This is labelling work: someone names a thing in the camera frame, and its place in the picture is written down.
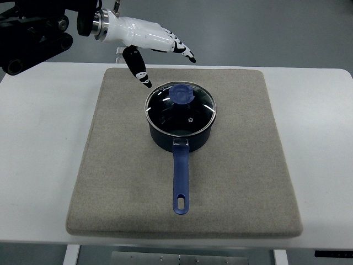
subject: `gray felt mat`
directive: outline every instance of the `gray felt mat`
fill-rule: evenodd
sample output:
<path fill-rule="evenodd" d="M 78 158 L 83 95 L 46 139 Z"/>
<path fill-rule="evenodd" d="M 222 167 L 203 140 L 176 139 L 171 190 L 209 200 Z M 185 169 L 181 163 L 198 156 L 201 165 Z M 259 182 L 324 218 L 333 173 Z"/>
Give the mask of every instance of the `gray felt mat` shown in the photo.
<path fill-rule="evenodd" d="M 194 82 L 214 97 L 207 143 L 190 154 L 190 210 L 173 212 L 173 155 L 149 134 L 151 91 L 105 73 L 66 228 L 74 235 L 188 239 L 293 237 L 301 220 L 264 81 L 254 70 L 148 69 L 153 87 Z"/>

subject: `pot lid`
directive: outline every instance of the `pot lid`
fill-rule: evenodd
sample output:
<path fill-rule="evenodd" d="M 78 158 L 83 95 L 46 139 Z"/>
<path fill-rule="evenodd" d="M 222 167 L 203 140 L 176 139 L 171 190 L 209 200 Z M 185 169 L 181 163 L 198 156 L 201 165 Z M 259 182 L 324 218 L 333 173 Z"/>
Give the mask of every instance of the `pot lid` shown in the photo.
<path fill-rule="evenodd" d="M 207 90 L 190 82 L 170 82 L 157 87 L 146 100 L 148 122 L 172 136 L 190 136 L 211 126 L 216 105 Z"/>

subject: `lid rim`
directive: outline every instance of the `lid rim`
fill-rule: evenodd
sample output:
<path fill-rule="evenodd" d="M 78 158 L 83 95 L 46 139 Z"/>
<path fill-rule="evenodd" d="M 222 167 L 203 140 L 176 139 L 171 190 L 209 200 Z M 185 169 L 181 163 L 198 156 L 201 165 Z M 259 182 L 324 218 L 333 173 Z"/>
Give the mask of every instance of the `lid rim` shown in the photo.
<path fill-rule="evenodd" d="M 148 111 L 147 111 L 147 106 L 149 104 L 149 101 L 151 100 L 153 94 L 159 90 L 161 87 L 164 87 L 164 86 L 173 86 L 175 84 L 178 84 L 178 83 L 183 83 L 183 84 L 187 84 L 187 85 L 192 85 L 192 86 L 197 86 L 199 89 L 201 89 L 203 92 L 205 92 L 209 97 L 210 97 L 210 100 L 212 102 L 212 105 L 213 105 L 213 113 L 212 113 L 212 117 L 210 119 L 210 121 L 207 123 L 206 126 L 204 126 L 201 130 L 199 131 L 196 131 L 196 132 L 193 132 L 192 134 L 187 134 L 187 135 L 175 135 L 175 134 L 171 134 L 169 132 L 166 132 L 166 131 L 163 131 L 161 130 L 159 127 L 157 127 L 150 119 L 149 115 L 148 115 Z M 200 85 L 196 84 L 196 83 L 192 83 L 192 82 L 188 82 L 188 81 L 173 81 L 173 82 L 168 82 L 168 83 L 165 83 L 165 84 L 161 84 L 160 86 L 156 87 L 147 97 L 146 99 L 146 102 L 145 102 L 145 115 L 146 115 L 146 118 L 147 118 L 147 121 L 148 123 L 150 124 L 150 126 L 152 126 L 153 128 L 155 128 L 157 131 L 159 131 L 160 133 L 164 134 L 164 135 L 168 135 L 168 136 L 171 136 L 171 137 L 191 137 L 191 136 L 195 136 L 197 134 L 200 134 L 202 133 L 203 131 L 207 130 L 209 127 L 212 126 L 213 122 L 215 121 L 215 118 L 216 118 L 216 114 L 217 114 L 217 109 L 216 109 L 216 103 L 215 103 L 215 100 L 213 99 L 212 95 L 206 90 L 204 89 L 203 87 L 201 87 Z"/>

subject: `blue knob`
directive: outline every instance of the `blue knob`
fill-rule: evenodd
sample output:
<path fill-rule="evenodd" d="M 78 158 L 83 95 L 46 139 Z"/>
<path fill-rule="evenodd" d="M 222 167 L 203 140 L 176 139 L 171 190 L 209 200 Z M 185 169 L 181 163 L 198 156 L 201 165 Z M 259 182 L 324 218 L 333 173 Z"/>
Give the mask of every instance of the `blue knob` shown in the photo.
<path fill-rule="evenodd" d="M 176 104 L 188 104 L 195 98 L 194 89 L 185 84 L 175 84 L 169 89 L 169 97 Z"/>

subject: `blue handle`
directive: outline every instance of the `blue handle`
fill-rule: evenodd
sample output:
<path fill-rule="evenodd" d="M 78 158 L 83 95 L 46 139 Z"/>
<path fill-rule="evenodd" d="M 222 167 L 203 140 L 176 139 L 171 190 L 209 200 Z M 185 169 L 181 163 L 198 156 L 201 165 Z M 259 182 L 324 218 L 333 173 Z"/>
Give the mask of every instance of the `blue handle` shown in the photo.
<path fill-rule="evenodd" d="M 173 209 L 177 214 L 186 214 L 189 211 L 189 151 L 187 144 L 173 145 L 174 183 Z M 183 208 L 178 207 L 178 200 L 184 201 Z"/>

